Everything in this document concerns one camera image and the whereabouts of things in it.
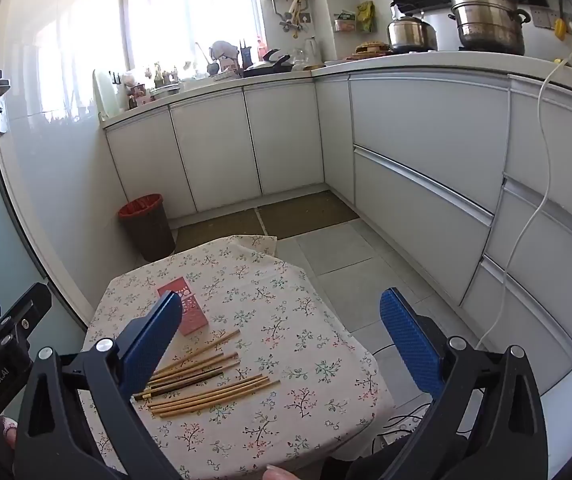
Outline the left hand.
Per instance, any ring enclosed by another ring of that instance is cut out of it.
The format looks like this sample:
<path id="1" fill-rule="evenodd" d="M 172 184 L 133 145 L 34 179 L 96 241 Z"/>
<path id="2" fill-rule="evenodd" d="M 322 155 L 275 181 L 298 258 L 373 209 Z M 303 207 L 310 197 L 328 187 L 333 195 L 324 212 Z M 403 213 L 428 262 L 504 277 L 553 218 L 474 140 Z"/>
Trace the left hand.
<path id="1" fill-rule="evenodd" d="M 8 446 L 13 450 L 16 448 L 17 440 L 17 423 L 6 416 L 1 418 L 1 423 L 3 426 L 3 437 Z"/>

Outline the right hand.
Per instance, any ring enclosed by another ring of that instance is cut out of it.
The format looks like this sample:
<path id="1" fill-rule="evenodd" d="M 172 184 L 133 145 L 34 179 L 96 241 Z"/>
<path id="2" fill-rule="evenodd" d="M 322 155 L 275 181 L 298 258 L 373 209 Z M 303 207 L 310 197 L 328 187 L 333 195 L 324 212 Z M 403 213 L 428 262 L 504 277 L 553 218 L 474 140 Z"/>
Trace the right hand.
<path id="1" fill-rule="evenodd" d="M 300 480 L 295 474 L 283 468 L 267 465 L 262 480 Z"/>

